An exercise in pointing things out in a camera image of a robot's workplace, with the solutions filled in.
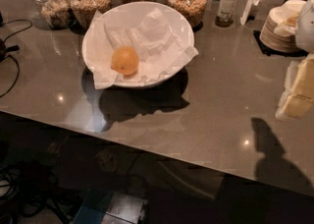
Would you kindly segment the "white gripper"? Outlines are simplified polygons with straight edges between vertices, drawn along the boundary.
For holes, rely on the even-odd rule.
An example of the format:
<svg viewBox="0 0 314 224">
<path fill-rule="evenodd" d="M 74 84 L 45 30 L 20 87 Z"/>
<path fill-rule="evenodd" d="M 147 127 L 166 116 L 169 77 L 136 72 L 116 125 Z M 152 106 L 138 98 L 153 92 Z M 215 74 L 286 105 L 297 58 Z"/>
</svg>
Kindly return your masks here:
<svg viewBox="0 0 314 224">
<path fill-rule="evenodd" d="M 314 52 L 314 0 L 307 0 L 296 22 L 295 42 L 298 48 Z M 308 56 L 300 64 L 291 61 L 275 117 L 292 121 L 302 117 L 314 104 L 314 57 Z"/>
</svg>

